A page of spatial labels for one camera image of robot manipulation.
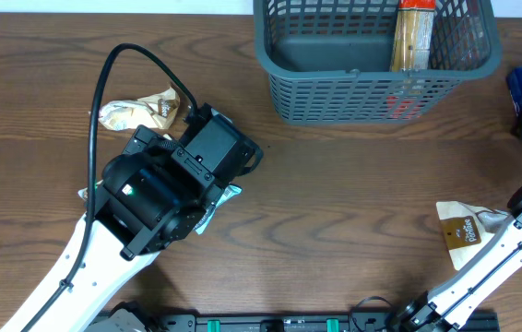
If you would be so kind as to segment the tan brown pouch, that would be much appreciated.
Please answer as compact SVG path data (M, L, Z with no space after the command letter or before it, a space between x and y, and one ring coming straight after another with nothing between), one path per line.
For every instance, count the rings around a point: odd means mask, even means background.
M509 214L457 201L436 203L445 244L453 267L459 271L503 226Z

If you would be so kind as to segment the grey plastic basket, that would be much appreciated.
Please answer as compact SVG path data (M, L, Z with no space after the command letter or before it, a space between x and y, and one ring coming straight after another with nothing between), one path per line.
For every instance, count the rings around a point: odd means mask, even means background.
M437 1L427 66L390 69L398 3L255 0L255 55L289 125L400 123L489 76L502 45L489 1Z

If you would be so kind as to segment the orange tan cracker pack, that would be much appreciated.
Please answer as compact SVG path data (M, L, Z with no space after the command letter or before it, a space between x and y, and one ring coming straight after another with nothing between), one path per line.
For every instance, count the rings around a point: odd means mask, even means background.
M428 68L433 33L434 0L399 0L390 71L414 74ZM386 99L392 119L418 117L424 79L405 79Z

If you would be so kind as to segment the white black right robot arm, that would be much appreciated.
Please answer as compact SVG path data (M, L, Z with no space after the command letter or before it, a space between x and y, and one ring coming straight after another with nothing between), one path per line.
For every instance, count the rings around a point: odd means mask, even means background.
M389 321L396 331L458 331L493 291L522 267L522 187L491 240L454 277L423 293Z

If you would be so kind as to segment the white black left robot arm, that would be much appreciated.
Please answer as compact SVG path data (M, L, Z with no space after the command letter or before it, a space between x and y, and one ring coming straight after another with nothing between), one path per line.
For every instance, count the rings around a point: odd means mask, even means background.
M170 244L202 233L241 189L262 149L209 105L180 139L139 125L102 172L95 208L5 331L83 331L104 305Z

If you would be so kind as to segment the crumpled tan snack bag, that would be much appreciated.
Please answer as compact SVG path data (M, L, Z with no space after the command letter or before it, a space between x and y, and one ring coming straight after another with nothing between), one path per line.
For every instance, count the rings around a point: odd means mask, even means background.
M137 129L140 125L166 130L172 125L180 105L180 95L169 87L137 100L111 101L101 107L99 121L113 131Z

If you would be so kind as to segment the tan brown cookie bag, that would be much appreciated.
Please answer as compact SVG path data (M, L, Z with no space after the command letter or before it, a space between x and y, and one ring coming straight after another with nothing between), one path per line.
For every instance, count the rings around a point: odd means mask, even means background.
M98 181L97 183L95 183L95 188L98 188L101 185L101 183L102 183L102 181ZM87 201L88 200L88 198L89 198L89 189L88 188L81 189L77 193L78 193L78 196L83 201Z

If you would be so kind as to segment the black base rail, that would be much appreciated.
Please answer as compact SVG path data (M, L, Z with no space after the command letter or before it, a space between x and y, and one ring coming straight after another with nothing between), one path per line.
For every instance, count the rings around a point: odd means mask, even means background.
M384 332L401 331L385 309L322 314L153 315L137 302L121 302L98 314L86 332Z

